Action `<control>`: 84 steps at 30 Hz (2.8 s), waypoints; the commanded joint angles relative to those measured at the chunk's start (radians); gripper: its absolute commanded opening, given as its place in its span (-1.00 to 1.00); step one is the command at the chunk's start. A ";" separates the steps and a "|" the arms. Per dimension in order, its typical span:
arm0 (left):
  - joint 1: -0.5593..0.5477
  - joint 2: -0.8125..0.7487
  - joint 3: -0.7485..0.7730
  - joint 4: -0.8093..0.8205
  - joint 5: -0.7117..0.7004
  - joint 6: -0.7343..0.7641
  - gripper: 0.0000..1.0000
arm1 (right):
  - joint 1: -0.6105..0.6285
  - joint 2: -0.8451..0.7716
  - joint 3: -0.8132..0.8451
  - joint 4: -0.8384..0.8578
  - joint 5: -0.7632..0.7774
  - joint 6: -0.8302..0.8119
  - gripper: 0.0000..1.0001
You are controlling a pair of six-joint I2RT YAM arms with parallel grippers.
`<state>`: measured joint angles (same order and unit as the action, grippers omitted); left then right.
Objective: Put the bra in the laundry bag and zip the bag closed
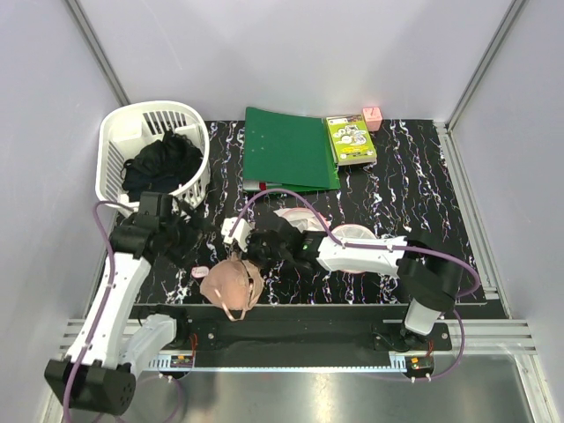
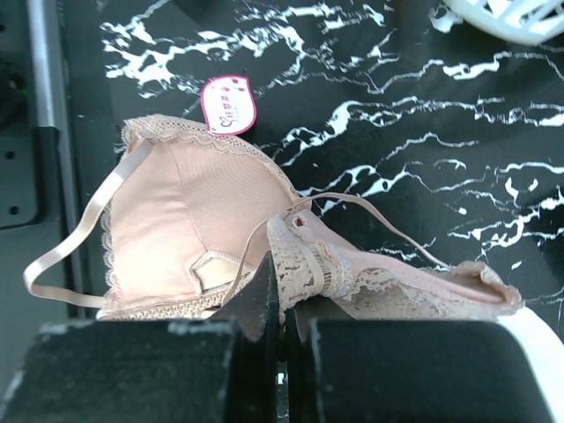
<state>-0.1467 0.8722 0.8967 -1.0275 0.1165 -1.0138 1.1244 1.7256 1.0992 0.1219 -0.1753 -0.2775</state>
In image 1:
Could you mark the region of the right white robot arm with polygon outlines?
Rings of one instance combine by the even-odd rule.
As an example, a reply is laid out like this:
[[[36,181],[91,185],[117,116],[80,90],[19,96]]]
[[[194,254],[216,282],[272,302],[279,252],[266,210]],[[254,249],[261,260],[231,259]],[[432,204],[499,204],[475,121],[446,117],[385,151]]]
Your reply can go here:
[[[302,271],[376,273],[398,279],[411,296],[400,327],[401,341],[408,348],[428,343],[435,321],[455,305],[463,268],[427,237],[345,237],[324,224],[279,216],[258,228],[242,225],[235,239],[258,267],[283,262]]]

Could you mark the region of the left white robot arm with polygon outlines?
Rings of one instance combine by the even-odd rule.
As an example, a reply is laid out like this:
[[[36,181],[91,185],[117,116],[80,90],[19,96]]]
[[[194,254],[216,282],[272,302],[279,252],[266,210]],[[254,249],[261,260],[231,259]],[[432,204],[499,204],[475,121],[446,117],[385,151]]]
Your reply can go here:
[[[107,258],[93,303],[73,344],[61,359],[51,359],[44,377],[63,408],[98,416],[123,415],[139,375],[164,348],[195,344],[187,311],[181,306],[151,306],[141,327],[122,339],[138,292],[155,262],[166,258],[189,267],[197,244],[212,225],[203,213],[169,194],[145,192],[139,206],[111,232],[100,233]]]

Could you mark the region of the beige pink bra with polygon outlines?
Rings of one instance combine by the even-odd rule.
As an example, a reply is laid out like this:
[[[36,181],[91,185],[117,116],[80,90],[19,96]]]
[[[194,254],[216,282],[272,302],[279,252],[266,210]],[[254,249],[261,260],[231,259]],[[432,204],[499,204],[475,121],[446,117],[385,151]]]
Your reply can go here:
[[[233,253],[209,270],[200,285],[200,293],[222,309],[231,322],[238,322],[258,303],[264,285],[260,269]]]

